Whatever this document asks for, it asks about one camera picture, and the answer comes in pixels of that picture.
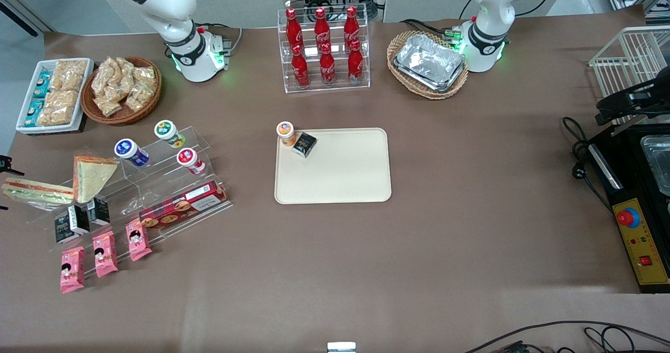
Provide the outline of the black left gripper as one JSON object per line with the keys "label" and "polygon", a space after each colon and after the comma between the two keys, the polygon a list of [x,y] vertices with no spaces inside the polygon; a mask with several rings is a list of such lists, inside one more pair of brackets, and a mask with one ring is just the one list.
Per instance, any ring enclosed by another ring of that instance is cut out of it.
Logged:
{"label": "black left gripper", "polygon": [[669,81],[650,80],[631,88],[627,94],[612,94],[596,104],[596,124],[605,125],[629,115],[668,114]]}

